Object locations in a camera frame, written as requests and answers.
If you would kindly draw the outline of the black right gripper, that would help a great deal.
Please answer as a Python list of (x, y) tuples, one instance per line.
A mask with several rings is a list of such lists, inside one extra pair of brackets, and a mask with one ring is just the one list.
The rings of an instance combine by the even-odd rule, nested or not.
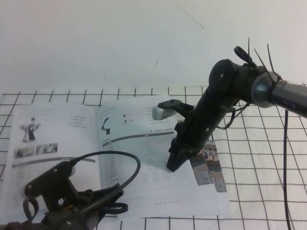
[(188, 155), (181, 151), (200, 150), (218, 126), (215, 111), (208, 106), (201, 105), (194, 108), (190, 105), (179, 104), (173, 109), (185, 119), (175, 126), (177, 136), (172, 140), (166, 164), (171, 172), (178, 170), (189, 159)]

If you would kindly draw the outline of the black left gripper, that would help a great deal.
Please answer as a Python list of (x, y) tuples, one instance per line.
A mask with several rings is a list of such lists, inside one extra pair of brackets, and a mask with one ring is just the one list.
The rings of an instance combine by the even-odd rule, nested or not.
[(48, 212), (41, 220), (45, 230), (93, 230), (101, 221), (101, 208), (83, 211), (97, 200), (105, 198), (102, 204), (106, 214), (122, 214), (128, 211), (125, 203), (115, 203), (124, 191), (117, 183), (111, 187), (93, 191), (78, 192), (75, 188), (61, 188), (42, 194)]

